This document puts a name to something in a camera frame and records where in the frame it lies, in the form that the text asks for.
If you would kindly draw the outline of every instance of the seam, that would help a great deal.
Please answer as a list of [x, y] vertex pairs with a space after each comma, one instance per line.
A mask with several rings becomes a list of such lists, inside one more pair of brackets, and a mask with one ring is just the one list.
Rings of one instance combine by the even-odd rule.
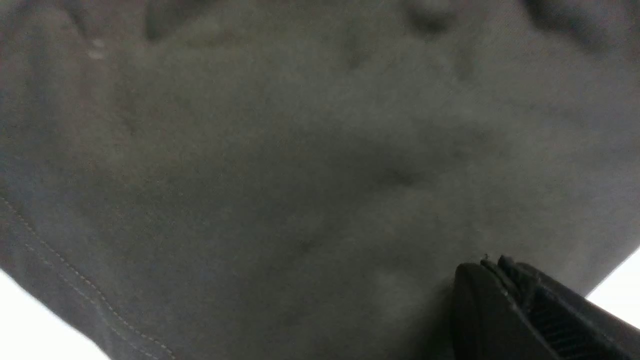
[[[140, 332], [139, 330], [135, 329], [131, 324], [129, 324], [126, 320], [124, 320], [122, 318], [122, 316], [120, 316], [120, 314], [118, 314], [113, 307], [111, 306], [111, 304], [109, 304], [109, 302], [107, 301], [107, 299], [105, 298], [104, 294], [96, 287], [96, 285], [94, 285], [91, 281], [89, 281], [89, 279], [87, 279], [85, 276], [83, 276], [82, 274], [80, 274], [71, 264], [69, 264], [67, 262], [67, 260], [65, 258], [62, 257], [62, 255], [60, 255], [60, 253], [58, 253], [57, 251], [55, 251], [50, 245], [49, 243], [47, 243], [46, 241], [44, 241], [43, 239], [41, 239], [41, 237], [33, 230], [33, 228], [29, 225], [29, 223], [15, 210], [15, 208], [9, 203], [9, 201], [7, 199], [5, 199], [2, 195], [0, 195], [0, 199], [2, 199], [2, 201], [4, 202], [5, 205], [7, 205], [7, 207], [9, 208], [9, 210], [20, 220], [20, 222], [22, 222], [22, 224], [26, 227], [26, 229], [33, 234], [33, 236], [35, 236], [36, 239], [38, 239], [38, 241], [44, 246], [46, 247], [49, 251], [51, 251], [53, 254], [56, 255], [56, 257], [69, 269], [71, 270], [76, 276], [78, 276], [85, 284], [89, 285], [92, 289], [94, 289], [96, 291], [96, 293], [98, 294], [98, 298], [99, 300], [102, 301], [102, 303], [107, 307], [107, 309], [109, 309], [109, 311], [115, 315], [129, 330], [133, 331], [134, 333], [136, 333], [138, 336], [140, 336], [141, 338], [147, 339], [149, 341], [154, 342], [156, 345], [160, 346], [160, 348], [167, 354], [169, 355], [169, 357], [172, 360], [176, 360], [176, 357], [174, 356], [173, 352], [163, 343], [161, 343], [160, 341], [146, 335], [143, 334], [142, 332]], [[27, 243], [23, 244], [27, 250], [29, 250], [30, 252], [33, 252], [36, 257], [43, 262], [44, 264], [46, 264], [47, 266], [51, 267], [54, 272], [56, 273], [56, 275], [58, 277], [60, 277], [60, 279], [62, 279], [67, 285], [69, 285], [73, 290], [75, 290], [80, 296], [82, 296], [85, 300], [87, 300], [89, 303], [93, 304], [96, 309], [99, 310], [100, 308], [100, 304], [98, 304], [96, 302], [95, 299], [92, 299], [91, 297], [87, 296], [86, 294], [84, 294], [82, 291], [80, 291], [77, 287], [75, 287], [70, 280], [68, 280], [64, 275], [62, 275], [61, 273], [59, 273], [58, 271], [56, 271], [54, 265], [46, 260], [39, 251], [37, 251], [36, 249], [34, 249], [32, 246], [28, 245]], [[137, 350], [138, 352], [141, 352], [142, 354], [144, 354], [147, 357], [151, 357], [153, 360], [160, 360], [157, 356], [148, 353], [147, 351], [144, 351], [143, 349], [140, 349], [138, 347], [136, 347], [135, 345], [133, 345], [129, 340], [127, 340], [124, 336], [122, 336], [122, 334], [120, 334], [114, 327], [113, 325], [111, 325], [109, 323], [109, 321], [100, 313], [100, 311], [97, 312], [97, 314], [100, 316], [100, 319], [102, 319], [102, 321], [121, 339], [123, 339], [127, 344], [129, 344], [129, 346], [131, 346], [133, 349]]]

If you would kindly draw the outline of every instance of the dark gray cloth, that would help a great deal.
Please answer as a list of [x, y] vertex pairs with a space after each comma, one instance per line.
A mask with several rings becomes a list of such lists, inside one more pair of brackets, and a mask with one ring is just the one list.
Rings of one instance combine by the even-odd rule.
[[116, 360], [450, 356], [458, 263], [638, 246], [638, 18], [5, 0], [0, 266]]

